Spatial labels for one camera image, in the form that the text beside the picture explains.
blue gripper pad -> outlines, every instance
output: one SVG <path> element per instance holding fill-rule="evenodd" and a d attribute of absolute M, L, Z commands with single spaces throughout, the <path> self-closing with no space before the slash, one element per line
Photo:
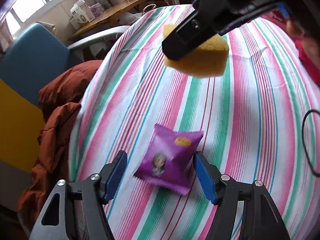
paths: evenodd
<path fill-rule="evenodd" d="M 212 204 L 215 204 L 218 199 L 215 191 L 215 184 L 207 170 L 210 168 L 210 164 L 206 159 L 205 161 L 206 164 L 203 163 L 199 153 L 193 155 L 193 167 L 195 168 L 205 197 L 210 200 Z"/>
<path fill-rule="evenodd" d="M 115 164 L 112 173 L 106 182 L 106 190 L 103 196 L 103 202 L 106 204 L 113 199 L 127 167 L 127 154 L 124 151 L 119 151 L 111 164 Z"/>

brown puffer jacket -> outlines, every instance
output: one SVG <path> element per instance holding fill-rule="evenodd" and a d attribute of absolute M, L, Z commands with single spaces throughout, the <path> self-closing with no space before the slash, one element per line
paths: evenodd
<path fill-rule="evenodd" d="M 32 230 L 47 197 L 59 179 L 68 180 L 68 146 L 81 100 L 102 60 L 81 63 L 58 76 L 39 92 L 46 122 L 38 137 L 39 156 L 32 169 L 32 185 L 18 200 L 20 222 Z"/>

window frame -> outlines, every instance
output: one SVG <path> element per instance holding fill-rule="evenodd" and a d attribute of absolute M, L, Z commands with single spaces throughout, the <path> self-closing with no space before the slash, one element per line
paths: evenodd
<path fill-rule="evenodd" d="M 42 15 L 44 15 L 46 12 L 48 12 L 50 9 L 61 3 L 63 0 L 45 0 L 46 3 L 44 6 L 42 6 L 39 10 L 37 10 L 33 15 L 31 15 L 28 19 L 26 19 L 25 22 L 22 22 L 16 12 L 13 8 L 9 10 L 11 14 L 13 15 L 14 19 L 18 22 L 20 25 L 20 29 L 17 30 L 12 36 L 17 37 L 19 36 L 28 26 L 30 26 L 32 23 L 36 22 L 37 19 L 39 19 Z"/>

yellow label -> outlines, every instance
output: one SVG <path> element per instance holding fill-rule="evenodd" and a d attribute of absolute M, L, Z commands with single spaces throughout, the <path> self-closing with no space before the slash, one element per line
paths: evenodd
<path fill-rule="evenodd" d="M 191 145 L 191 140 L 185 137 L 177 137 L 174 143 L 178 146 L 188 147 Z"/>

white armrest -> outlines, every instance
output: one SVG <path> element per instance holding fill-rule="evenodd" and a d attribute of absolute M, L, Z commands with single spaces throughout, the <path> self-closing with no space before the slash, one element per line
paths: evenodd
<path fill-rule="evenodd" d="M 129 27 L 130 26 L 118 26 L 99 33 L 95 33 L 93 35 L 90 35 L 89 37 L 83 38 L 82 40 L 71 44 L 70 46 L 68 46 L 68 49 L 83 49 L 102 41 L 117 40 L 127 29 L 129 29 Z"/>

